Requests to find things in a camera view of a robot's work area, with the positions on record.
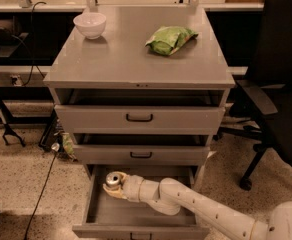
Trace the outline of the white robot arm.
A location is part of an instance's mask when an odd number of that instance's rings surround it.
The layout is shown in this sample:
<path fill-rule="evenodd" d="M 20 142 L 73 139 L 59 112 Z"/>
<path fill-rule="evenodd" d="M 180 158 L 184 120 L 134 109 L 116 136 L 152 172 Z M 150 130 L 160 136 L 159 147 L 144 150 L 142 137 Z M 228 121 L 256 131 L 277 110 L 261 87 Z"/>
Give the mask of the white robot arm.
<path fill-rule="evenodd" d="M 165 215 L 186 208 L 231 240 L 292 240 L 292 201 L 278 205 L 263 223 L 172 178 L 156 182 L 114 171 L 106 176 L 103 189 L 114 198 L 143 202 Z"/>

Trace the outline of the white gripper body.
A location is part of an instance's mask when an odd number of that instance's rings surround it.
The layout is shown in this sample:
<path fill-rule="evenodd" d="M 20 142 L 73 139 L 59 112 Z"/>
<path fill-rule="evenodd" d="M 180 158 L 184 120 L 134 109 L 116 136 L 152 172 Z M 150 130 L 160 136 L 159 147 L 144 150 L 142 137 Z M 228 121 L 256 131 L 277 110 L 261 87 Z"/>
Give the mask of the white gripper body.
<path fill-rule="evenodd" d="M 143 177 L 128 175 L 122 185 L 125 198 L 130 202 L 139 202 L 140 187 L 144 181 Z"/>

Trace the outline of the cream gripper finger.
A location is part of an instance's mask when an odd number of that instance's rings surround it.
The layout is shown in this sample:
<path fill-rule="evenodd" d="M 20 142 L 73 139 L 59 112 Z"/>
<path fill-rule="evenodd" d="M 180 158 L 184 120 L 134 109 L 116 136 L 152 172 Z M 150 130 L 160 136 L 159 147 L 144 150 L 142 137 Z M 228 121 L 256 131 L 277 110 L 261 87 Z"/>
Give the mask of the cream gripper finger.
<path fill-rule="evenodd" d="M 115 182 L 123 182 L 126 178 L 127 178 L 127 174 L 120 171 L 115 171 L 112 176 L 112 179 Z"/>
<path fill-rule="evenodd" d="M 127 196 L 124 194 L 121 186 L 109 187 L 106 184 L 103 185 L 104 191 L 111 197 L 117 199 L 126 199 Z"/>

